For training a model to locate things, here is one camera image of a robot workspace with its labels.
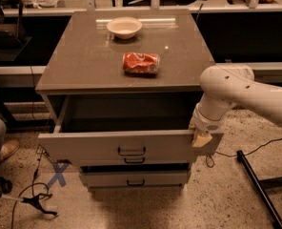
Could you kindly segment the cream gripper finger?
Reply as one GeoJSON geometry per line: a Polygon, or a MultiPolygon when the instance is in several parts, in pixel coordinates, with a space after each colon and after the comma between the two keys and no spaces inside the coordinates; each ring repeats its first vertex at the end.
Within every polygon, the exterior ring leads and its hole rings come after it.
{"type": "Polygon", "coordinates": [[[191,143],[191,146],[200,148],[207,145],[211,140],[212,140],[212,135],[209,133],[195,133],[193,136],[193,141],[191,143]]]}

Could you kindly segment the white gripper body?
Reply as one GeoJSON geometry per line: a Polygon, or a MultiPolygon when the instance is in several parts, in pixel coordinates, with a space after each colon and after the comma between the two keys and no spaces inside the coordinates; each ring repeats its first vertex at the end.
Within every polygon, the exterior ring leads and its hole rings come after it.
{"type": "Polygon", "coordinates": [[[190,129],[194,129],[198,135],[208,136],[216,133],[221,128],[220,121],[213,121],[204,117],[198,107],[195,107],[189,124],[190,129]]]}

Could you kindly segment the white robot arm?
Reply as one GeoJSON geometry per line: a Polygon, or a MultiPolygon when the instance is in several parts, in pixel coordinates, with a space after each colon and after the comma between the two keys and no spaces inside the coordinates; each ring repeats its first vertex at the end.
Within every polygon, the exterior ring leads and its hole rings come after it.
{"type": "Polygon", "coordinates": [[[192,147],[203,147],[220,130],[227,111],[240,105],[282,127],[282,87],[254,81],[247,65],[211,66],[201,73],[203,95],[196,104],[190,127],[192,147]]]}

